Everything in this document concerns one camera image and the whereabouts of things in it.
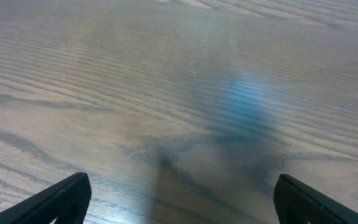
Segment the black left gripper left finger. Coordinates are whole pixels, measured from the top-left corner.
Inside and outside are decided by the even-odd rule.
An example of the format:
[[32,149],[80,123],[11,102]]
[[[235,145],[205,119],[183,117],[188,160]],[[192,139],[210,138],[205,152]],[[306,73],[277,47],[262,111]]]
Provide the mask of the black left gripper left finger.
[[90,200],[89,177],[77,172],[0,212],[0,224],[82,224]]

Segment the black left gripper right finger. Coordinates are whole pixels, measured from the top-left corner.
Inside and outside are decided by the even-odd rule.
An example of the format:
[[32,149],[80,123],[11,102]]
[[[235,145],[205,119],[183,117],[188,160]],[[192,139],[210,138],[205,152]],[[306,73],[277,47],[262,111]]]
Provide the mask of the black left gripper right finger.
[[280,224],[358,224],[358,213],[288,175],[273,191]]

